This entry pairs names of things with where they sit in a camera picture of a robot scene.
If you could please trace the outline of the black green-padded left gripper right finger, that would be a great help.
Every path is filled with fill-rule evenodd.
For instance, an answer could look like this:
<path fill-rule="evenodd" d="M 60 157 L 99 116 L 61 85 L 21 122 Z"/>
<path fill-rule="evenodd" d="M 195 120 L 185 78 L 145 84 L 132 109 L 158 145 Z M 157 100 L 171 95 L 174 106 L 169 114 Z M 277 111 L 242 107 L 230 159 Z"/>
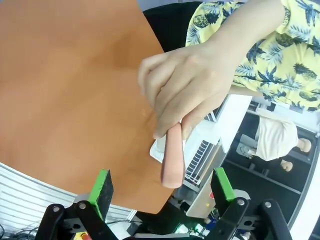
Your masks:
<path fill-rule="evenodd" d="M 250 208 L 250 201 L 236 197 L 222 167 L 212 172 L 211 191 L 219 219 L 209 232 L 211 240 L 232 240 L 238 230 L 250 233 L 256 240 L 291 240 L 292 236 L 279 204 L 264 199 Z"/>

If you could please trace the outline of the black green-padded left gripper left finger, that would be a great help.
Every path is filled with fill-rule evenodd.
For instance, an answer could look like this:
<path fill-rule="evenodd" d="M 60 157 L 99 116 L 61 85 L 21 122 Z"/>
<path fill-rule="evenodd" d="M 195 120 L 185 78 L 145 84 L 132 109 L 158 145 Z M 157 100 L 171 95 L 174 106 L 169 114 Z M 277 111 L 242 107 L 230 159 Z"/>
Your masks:
<path fill-rule="evenodd" d="M 116 235 L 106 224 L 113 193 L 111 173 L 103 169 L 88 197 L 67 208 L 58 203 L 46 208 L 36 239 L 72 240 L 77 233 L 86 232 L 92 240 L 116 240 Z"/>

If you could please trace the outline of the person's right hand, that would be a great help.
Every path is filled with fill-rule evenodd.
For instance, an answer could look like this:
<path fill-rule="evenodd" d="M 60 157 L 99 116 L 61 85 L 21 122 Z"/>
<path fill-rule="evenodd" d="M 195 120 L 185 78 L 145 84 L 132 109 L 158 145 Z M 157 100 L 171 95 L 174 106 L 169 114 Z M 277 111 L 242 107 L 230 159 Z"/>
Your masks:
<path fill-rule="evenodd" d="M 154 138 L 177 123 L 186 138 L 222 104 L 245 54 L 237 47 L 206 42 L 144 59 L 137 81 L 156 115 Z"/>

